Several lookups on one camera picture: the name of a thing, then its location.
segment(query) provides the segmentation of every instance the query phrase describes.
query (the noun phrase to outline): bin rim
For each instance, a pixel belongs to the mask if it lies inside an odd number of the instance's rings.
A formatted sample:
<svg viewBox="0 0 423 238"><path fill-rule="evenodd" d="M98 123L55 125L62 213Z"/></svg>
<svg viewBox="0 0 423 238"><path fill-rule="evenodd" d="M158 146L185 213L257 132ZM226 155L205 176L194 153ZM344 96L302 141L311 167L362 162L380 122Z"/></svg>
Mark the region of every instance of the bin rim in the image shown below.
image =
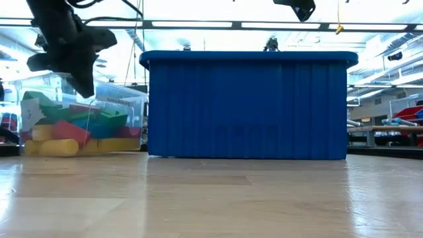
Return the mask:
<svg viewBox="0 0 423 238"><path fill-rule="evenodd" d="M346 61L347 68L358 64L358 54L354 52L203 52L203 51L170 51L152 50L139 57L139 63L146 69L150 61L169 60L219 60L219 61Z"/></svg>

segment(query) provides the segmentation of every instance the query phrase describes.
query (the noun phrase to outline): blue plastic bin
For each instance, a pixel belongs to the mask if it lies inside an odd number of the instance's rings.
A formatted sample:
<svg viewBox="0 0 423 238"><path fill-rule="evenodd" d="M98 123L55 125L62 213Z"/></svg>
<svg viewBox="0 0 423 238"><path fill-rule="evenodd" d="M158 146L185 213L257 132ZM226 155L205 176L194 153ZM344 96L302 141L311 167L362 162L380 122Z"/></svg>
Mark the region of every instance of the blue plastic bin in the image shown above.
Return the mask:
<svg viewBox="0 0 423 238"><path fill-rule="evenodd" d="M345 159L352 52L151 51L149 153Z"/></svg>

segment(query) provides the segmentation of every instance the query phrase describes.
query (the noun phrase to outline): ceiling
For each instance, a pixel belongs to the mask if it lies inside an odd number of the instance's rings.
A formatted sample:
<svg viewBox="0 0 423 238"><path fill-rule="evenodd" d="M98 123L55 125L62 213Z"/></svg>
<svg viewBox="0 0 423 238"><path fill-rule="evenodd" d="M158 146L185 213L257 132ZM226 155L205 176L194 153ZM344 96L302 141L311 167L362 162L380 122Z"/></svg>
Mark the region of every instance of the ceiling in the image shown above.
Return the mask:
<svg viewBox="0 0 423 238"><path fill-rule="evenodd" d="M297 22L289 7L274 5L272 0L129 0L140 4L146 20L249 20ZM422 21L421 0L339 0L340 21L343 23L419 23ZM317 9L310 22L337 22L338 0L315 0ZM136 13L121 0L104 0L88 10L76 9L82 19L92 17L128 17ZM26 0L9 1L0 8L1 18L32 18ZM132 37L126 30L112 30L118 45L103 50L97 63L98 75L113 78L115 82L148 83L148 75L137 63L141 49L135 46L135 61ZM25 50L26 54L39 52L34 45L37 30L33 28L0 27L0 36ZM267 39L278 39L281 50L346 50L359 54L369 50L367 42L377 36L374 33L342 32L300 32L265 30L138 30L137 36L143 41L145 50L181 50L191 45L192 50L233 50L260 51ZM16 67L26 67L20 60Z"/></svg>

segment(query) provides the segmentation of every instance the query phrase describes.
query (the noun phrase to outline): wooden floor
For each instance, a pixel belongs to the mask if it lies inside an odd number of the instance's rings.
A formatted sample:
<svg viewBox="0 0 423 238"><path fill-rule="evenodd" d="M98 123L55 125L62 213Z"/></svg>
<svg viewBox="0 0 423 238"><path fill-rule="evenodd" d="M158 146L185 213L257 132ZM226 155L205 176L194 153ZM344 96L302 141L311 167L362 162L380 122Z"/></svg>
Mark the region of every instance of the wooden floor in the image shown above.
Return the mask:
<svg viewBox="0 0 423 238"><path fill-rule="evenodd" d="M423 237L423 161L15 157L0 238Z"/></svg>

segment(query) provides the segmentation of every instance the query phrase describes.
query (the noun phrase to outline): wall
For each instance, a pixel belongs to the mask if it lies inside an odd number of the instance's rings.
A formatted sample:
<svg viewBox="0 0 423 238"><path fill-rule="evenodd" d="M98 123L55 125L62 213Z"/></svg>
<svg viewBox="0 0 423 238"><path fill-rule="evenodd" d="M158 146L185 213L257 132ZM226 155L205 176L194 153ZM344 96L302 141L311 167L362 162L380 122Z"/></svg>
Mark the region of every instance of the wall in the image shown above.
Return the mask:
<svg viewBox="0 0 423 238"><path fill-rule="evenodd" d="M351 120L357 120L367 117L389 115L389 101L396 100L397 94L401 91L396 91L392 95L382 95L381 97L372 97L362 103L361 106L352 108ZM423 89L407 89L407 96L414 94L422 94ZM375 99L382 98L382 103L375 105ZM407 101L400 101L393 103L393 113L399 112L407 107Z"/></svg>

